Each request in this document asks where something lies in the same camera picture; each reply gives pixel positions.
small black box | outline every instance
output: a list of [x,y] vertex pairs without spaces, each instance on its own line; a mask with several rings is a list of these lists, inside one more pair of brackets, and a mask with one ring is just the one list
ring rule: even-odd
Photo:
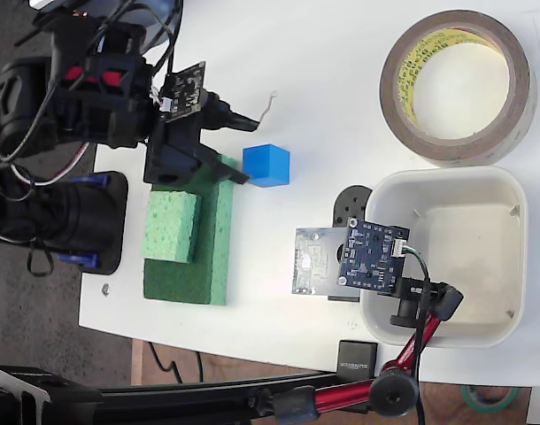
[[374,378],[377,343],[341,341],[337,356],[337,376],[344,383]]

gray carpet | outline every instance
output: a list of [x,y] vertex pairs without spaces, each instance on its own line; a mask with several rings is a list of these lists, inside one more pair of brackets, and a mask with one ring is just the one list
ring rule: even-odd
[[[0,0],[0,70],[10,60],[50,54],[40,35],[13,48],[35,13],[20,0]],[[50,177],[79,149],[77,144],[27,161],[32,172]],[[90,149],[72,175],[92,171]],[[130,384],[131,341],[80,328],[77,324],[81,274],[57,262],[52,276],[34,278],[26,270],[27,251],[0,244],[0,364],[34,366],[95,387]]]

dark green sponge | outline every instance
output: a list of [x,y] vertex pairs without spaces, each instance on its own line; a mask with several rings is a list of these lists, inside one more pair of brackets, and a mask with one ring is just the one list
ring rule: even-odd
[[[227,165],[235,161],[223,158]],[[228,245],[234,183],[213,184],[210,175],[198,176],[185,190],[201,198],[193,261],[188,264],[144,260],[144,296],[192,304],[227,303]],[[172,191],[154,186],[153,191]]]

blue circuit board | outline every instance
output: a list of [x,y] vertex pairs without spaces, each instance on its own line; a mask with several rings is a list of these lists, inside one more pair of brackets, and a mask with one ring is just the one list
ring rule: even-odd
[[407,241],[407,228],[349,219],[338,283],[362,290],[392,293],[404,272],[404,256],[393,256],[395,240]]

circuit board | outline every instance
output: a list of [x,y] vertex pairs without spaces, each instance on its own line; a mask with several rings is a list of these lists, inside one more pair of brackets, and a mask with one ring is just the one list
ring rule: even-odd
[[344,228],[297,228],[292,294],[360,296],[355,288],[337,285],[337,252],[343,246]]
[[396,247],[408,240],[410,230],[349,219],[337,283],[362,290],[392,293],[404,272],[404,255]]
[[204,75],[203,61],[168,77],[162,90],[163,112],[170,112],[167,122],[201,111],[199,97]]

